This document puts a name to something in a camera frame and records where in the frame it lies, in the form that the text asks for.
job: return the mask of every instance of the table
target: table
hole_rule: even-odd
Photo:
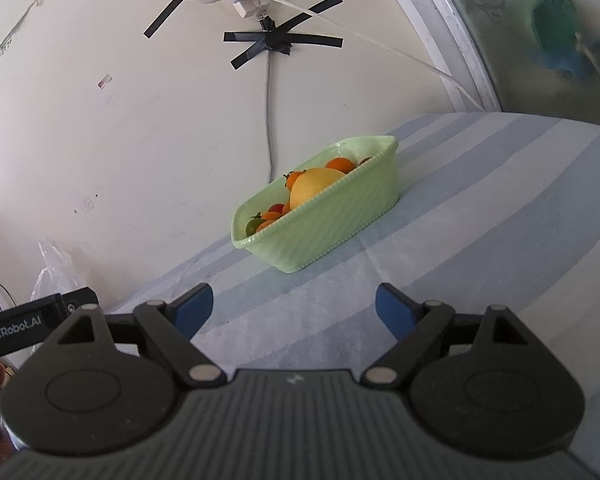
[[[346,367],[394,343],[381,282],[458,312],[508,305],[587,396],[574,452],[600,472],[600,126],[503,113],[414,118],[399,141],[398,204],[345,244],[283,274],[228,237],[120,306],[215,293],[192,342],[235,367]]]

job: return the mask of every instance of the wall stain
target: wall stain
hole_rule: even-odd
[[[41,6],[44,2],[45,2],[45,0],[33,0],[32,3],[29,5],[29,7],[27,7],[27,10],[24,11],[24,14],[17,21],[17,23],[15,25],[13,25],[13,27],[11,27],[11,30],[7,33],[7,35],[4,37],[4,39],[0,42],[0,58],[2,57],[2,54],[4,54],[4,51],[7,50],[7,48],[11,44],[11,41],[13,40],[13,35],[18,30],[20,30],[20,27],[24,23],[24,20],[26,19],[27,15],[29,14],[29,11],[31,9],[33,9],[33,7]]]

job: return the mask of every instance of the white wall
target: white wall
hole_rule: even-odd
[[[0,40],[32,1],[0,0]],[[246,46],[222,43],[257,23],[227,1],[184,2],[148,40],[168,1],[45,0],[0,59],[0,280],[18,301],[42,266],[36,232],[88,267],[111,304],[226,234],[266,182],[265,58],[235,71]],[[278,23],[294,14],[270,8]],[[428,60],[395,0],[327,14]],[[314,18],[298,31],[341,35]],[[278,174],[343,137],[452,111],[438,78],[350,36],[343,49],[276,54],[273,92]]]

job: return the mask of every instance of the lemon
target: lemon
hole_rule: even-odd
[[[291,189],[289,204],[295,209],[307,200],[311,200],[323,189],[340,180],[344,173],[330,168],[311,168],[300,175]]]

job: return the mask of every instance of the metal pin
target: metal pin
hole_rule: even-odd
[[[222,370],[216,365],[196,365],[189,370],[189,377],[194,381],[215,381],[222,375]]]
[[[391,384],[398,378],[398,372],[392,368],[376,366],[365,373],[366,380],[375,384]]]

